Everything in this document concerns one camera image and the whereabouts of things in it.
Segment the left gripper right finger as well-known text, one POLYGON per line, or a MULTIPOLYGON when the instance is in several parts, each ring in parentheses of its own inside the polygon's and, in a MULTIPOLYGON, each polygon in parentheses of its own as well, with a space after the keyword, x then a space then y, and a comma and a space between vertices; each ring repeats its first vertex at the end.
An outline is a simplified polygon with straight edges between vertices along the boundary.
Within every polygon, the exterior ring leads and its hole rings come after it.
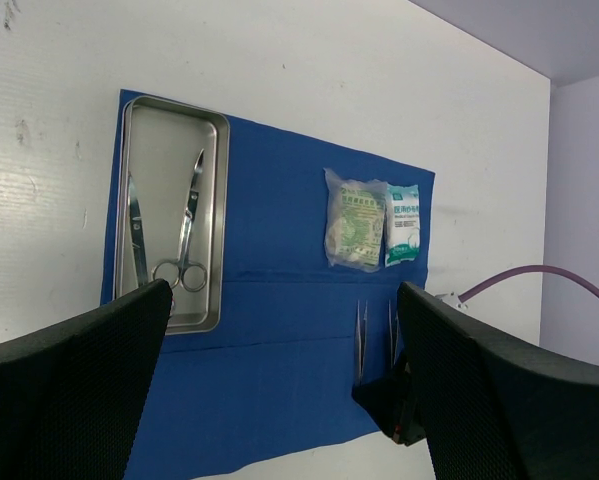
POLYGON ((438 479, 599 479, 599 366, 476 320, 409 282, 398 309, 438 479))

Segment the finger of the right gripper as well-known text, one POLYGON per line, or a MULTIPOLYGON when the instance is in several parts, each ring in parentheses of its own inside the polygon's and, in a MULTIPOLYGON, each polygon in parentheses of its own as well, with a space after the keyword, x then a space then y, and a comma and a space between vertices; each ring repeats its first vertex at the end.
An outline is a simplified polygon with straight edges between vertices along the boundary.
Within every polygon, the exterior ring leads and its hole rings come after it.
POLYGON ((352 398, 394 443, 412 446, 424 439, 424 427, 405 351, 382 377, 354 386, 352 398))

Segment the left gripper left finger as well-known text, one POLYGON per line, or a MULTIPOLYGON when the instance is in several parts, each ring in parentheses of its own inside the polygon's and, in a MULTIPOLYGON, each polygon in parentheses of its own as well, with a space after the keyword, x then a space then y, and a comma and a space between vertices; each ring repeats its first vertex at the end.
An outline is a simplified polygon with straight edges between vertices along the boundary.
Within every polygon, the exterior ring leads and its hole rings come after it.
POLYGON ((121 479, 170 317, 152 281, 0 343, 0 479, 121 479))

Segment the metal pointed tweezers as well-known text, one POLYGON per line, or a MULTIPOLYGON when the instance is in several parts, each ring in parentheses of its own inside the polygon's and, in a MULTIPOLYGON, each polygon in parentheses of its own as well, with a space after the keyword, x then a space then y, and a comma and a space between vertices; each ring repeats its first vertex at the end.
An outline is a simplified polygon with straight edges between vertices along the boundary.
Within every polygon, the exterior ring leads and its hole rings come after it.
POLYGON ((364 367, 365 367, 365 354, 366 354, 366 343, 367 343, 367 330, 368 330, 368 303, 361 306, 360 302, 357 302, 356 307, 356 319, 355 319, 355 377, 354 386, 358 387, 363 380, 364 367))
POLYGON ((388 345, 390 367, 394 366, 399 355, 400 330, 398 310, 392 308, 392 302, 388 302, 388 345))

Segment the metal forceps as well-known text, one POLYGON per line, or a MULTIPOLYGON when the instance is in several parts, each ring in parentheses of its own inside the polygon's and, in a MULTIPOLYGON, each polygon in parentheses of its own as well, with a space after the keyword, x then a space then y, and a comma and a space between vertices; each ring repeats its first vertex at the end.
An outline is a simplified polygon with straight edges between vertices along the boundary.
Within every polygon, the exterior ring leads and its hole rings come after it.
POLYGON ((138 192, 131 174, 128 174, 127 202, 136 285, 142 287, 149 283, 148 263, 138 192))

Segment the blue surgical cloth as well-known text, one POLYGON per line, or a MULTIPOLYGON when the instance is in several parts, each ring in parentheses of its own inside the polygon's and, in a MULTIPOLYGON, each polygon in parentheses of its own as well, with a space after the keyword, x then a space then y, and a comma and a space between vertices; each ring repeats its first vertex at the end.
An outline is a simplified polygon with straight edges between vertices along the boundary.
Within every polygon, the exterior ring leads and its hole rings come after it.
POLYGON ((168 336, 126 470, 190 479, 344 443, 376 427, 352 399, 354 317, 370 314, 365 373, 383 373, 387 313, 400 283, 424 285, 428 254, 365 273, 326 260, 326 168, 415 185, 431 225, 435 175, 234 116, 220 317, 168 336))

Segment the metal scissors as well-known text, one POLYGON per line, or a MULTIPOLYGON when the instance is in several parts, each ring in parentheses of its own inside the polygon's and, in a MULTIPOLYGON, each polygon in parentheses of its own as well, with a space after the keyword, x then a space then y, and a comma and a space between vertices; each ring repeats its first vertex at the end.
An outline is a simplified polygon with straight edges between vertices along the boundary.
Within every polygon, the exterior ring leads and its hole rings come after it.
POLYGON ((192 177, 188 188, 187 200, 183 211, 183 219, 181 223, 178 255, 175 259, 162 259, 151 269, 151 279, 158 278, 157 272, 163 265, 172 265, 177 269, 177 275, 173 283, 170 283, 171 288, 180 285, 184 290, 190 293, 201 291, 207 284, 208 271, 207 267, 197 261, 191 261, 189 258, 190 246, 192 243, 193 227, 196 219, 197 206, 199 201, 198 183, 203 173, 203 160, 205 150, 201 149, 194 162, 192 177), (198 269, 202 273, 201 282, 197 285, 190 286, 185 278, 186 273, 190 269, 198 269))

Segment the green printed glove packet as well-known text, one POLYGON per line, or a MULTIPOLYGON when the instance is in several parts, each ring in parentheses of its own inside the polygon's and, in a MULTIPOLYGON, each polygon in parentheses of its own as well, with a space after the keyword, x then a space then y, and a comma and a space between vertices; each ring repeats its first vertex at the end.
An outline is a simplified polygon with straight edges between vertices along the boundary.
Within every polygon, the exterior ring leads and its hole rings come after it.
POLYGON ((387 183, 343 179, 324 170, 328 188, 324 248, 330 266, 367 273, 380 268, 387 183))

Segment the white teal gauze packet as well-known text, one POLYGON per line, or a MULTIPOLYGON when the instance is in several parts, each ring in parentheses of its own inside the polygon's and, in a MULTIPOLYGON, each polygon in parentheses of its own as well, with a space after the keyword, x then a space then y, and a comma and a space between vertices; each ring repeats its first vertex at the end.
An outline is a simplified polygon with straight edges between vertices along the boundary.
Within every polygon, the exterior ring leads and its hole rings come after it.
POLYGON ((420 252, 420 209, 417 185, 387 185, 385 266, 413 261, 420 252))

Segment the metal instrument tray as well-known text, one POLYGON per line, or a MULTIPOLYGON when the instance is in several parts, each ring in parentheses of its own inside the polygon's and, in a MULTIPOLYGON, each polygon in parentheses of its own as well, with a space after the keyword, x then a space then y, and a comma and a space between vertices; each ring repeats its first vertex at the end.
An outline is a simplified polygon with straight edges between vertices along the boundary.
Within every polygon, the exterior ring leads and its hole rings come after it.
MULTIPOLYGON (((128 219, 128 174, 141 209, 149 282, 151 269, 178 255, 183 211, 194 162, 205 150, 189 258, 204 264, 206 286, 172 290, 167 332, 206 333, 220 320, 230 124, 226 116, 163 97, 124 91, 120 95, 105 237, 101 300, 107 303, 137 287, 128 219)), ((173 283, 177 269, 163 265, 157 279, 173 283)), ((190 269, 186 282, 201 282, 190 269)))

